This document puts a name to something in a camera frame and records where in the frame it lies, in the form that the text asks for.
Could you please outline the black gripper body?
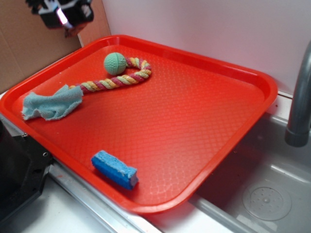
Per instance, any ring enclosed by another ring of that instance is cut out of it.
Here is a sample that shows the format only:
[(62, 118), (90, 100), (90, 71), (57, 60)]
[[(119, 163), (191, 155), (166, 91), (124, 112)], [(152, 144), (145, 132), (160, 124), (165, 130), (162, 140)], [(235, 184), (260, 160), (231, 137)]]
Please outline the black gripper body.
[(74, 29), (94, 20), (90, 0), (27, 0), (34, 15), (39, 15), (49, 29)]

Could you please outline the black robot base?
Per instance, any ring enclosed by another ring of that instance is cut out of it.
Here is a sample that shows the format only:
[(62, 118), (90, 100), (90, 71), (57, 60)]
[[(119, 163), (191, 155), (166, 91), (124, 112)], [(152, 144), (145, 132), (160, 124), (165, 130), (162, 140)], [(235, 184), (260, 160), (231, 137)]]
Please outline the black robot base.
[(0, 124), (0, 223), (41, 196), (51, 153), (31, 136), (12, 136)]

